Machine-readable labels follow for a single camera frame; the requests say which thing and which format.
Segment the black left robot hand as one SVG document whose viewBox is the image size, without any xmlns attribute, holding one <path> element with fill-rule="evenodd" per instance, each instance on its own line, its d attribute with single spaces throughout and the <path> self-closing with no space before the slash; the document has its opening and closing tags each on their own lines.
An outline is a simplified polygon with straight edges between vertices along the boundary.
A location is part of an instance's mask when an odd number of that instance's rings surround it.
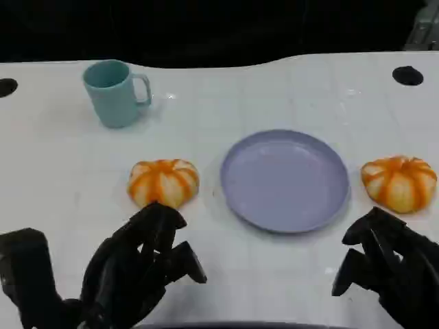
<svg viewBox="0 0 439 329">
<path fill-rule="evenodd" d="M 154 310 L 168 284 L 184 276 L 206 283 L 190 244 L 174 245 L 186 224 L 176 209 L 153 202 L 105 239 L 84 274 L 79 327 L 131 328 Z"/>
</svg>

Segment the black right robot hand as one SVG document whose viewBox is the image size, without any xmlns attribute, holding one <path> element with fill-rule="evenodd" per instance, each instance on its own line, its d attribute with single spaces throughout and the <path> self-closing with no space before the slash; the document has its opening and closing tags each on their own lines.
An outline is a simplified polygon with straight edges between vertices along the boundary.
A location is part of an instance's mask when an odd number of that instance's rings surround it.
<svg viewBox="0 0 439 329">
<path fill-rule="evenodd" d="M 356 220 L 342 242 L 350 249 L 333 282 L 333 296 L 356 284 L 377 293 L 402 327 L 438 327 L 437 243 L 378 207 Z"/>
</svg>

